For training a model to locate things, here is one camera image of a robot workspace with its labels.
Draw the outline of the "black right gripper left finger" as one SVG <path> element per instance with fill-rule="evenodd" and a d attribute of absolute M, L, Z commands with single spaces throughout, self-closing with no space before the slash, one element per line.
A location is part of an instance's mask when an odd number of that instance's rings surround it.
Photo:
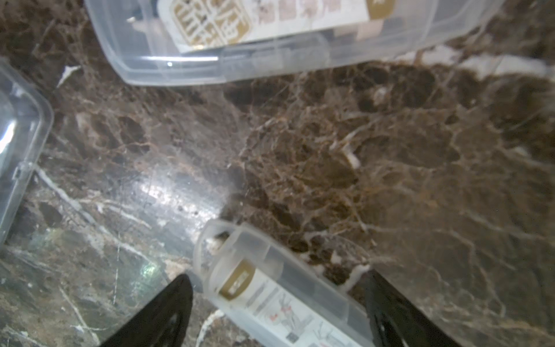
<path fill-rule="evenodd" d="M 186 274 L 177 276 L 101 347 L 182 346 L 194 291 Z"/>

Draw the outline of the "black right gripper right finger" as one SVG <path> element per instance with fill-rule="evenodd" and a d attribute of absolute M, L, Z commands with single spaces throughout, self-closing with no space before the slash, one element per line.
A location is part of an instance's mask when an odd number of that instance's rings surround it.
<path fill-rule="evenodd" d="M 364 293 L 375 346 L 460 347 L 376 270 L 369 271 Z"/>

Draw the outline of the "clear case gold label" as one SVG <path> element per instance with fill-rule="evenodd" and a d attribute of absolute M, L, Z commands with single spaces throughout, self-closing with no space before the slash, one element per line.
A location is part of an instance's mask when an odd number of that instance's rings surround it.
<path fill-rule="evenodd" d="M 248 224 L 214 219 L 193 254 L 212 304 L 263 346 L 372 346 L 365 309 Z"/>

